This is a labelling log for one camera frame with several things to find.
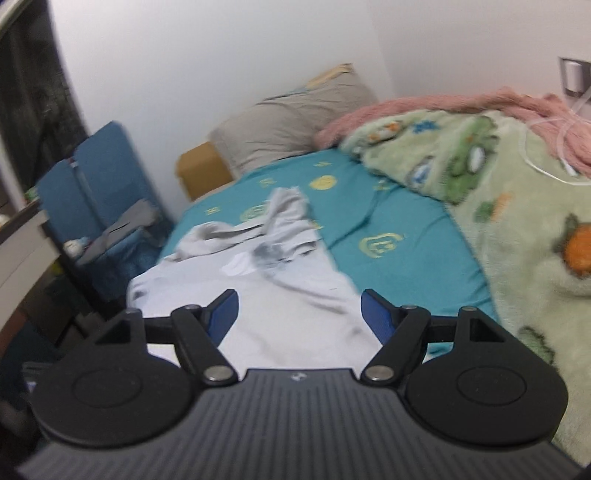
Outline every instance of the ribbed black surface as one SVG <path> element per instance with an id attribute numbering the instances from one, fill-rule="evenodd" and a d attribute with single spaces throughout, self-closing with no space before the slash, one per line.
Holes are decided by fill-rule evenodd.
<path id="1" fill-rule="evenodd" d="M 114 451 L 50 445 L 21 467 L 31 480 L 572 479 L 578 467 L 548 444 L 480 452 L 416 425 L 390 390 L 348 370 L 250 371 L 204 393 L 186 420 Z"/>

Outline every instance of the dark curtain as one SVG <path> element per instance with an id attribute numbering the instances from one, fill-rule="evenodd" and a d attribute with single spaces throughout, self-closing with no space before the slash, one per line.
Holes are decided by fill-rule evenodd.
<path id="1" fill-rule="evenodd" d="M 24 191 L 87 138 L 60 65 L 46 0 L 0 38 L 0 133 Z"/>

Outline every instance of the gray pillowcase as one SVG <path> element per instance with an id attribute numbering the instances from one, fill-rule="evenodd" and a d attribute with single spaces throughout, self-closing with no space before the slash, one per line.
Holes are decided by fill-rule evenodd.
<path id="1" fill-rule="evenodd" d="M 275 160 L 314 151 L 314 135 L 332 120 L 375 102 L 351 68 L 314 89 L 257 103 L 220 124 L 209 141 L 239 178 Z"/>

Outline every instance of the gray cloth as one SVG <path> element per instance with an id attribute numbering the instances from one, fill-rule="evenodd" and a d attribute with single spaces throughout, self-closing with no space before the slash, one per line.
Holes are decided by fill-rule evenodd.
<path id="1" fill-rule="evenodd" d="M 119 220 L 108 227 L 100 237 L 91 243 L 90 247 L 78 259 L 76 264 L 83 266 L 91 263 L 110 247 L 121 242 L 138 228 L 153 225 L 159 218 L 160 213 L 158 209 L 154 208 L 148 200 L 138 200 L 124 211 L 119 217 Z"/>
<path id="2" fill-rule="evenodd" d="M 268 98 L 230 117 L 209 136 L 234 178 L 281 158 L 313 152 L 332 120 L 377 102 L 351 65 L 313 88 Z"/>

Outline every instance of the yellow pattern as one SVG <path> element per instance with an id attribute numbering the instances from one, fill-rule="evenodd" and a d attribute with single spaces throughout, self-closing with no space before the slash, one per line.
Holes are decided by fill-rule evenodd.
<path id="1" fill-rule="evenodd" d="M 377 236 L 367 236 L 359 242 L 359 249 L 368 257 L 380 258 L 396 248 L 396 242 L 404 240 L 397 233 L 382 233 Z"/>
<path id="2" fill-rule="evenodd" d="M 387 180 L 380 180 L 377 185 L 374 185 L 374 190 L 392 190 L 392 184 Z"/>
<path id="3" fill-rule="evenodd" d="M 246 222 L 248 220 L 252 220 L 253 218 L 260 217 L 264 215 L 267 211 L 267 204 L 263 203 L 261 205 L 255 205 L 254 207 L 250 207 L 248 210 L 244 210 L 240 215 L 240 221 Z"/>
<path id="4" fill-rule="evenodd" d="M 328 190 L 336 185 L 336 178 L 332 175 L 322 175 L 310 182 L 310 187 L 314 190 Z"/>
<path id="5" fill-rule="evenodd" d="M 275 180 L 273 180 L 271 177 L 267 177 L 265 179 L 259 180 L 259 185 L 263 189 L 266 189 L 267 187 L 270 187 L 274 183 L 277 183 L 277 182 Z"/>

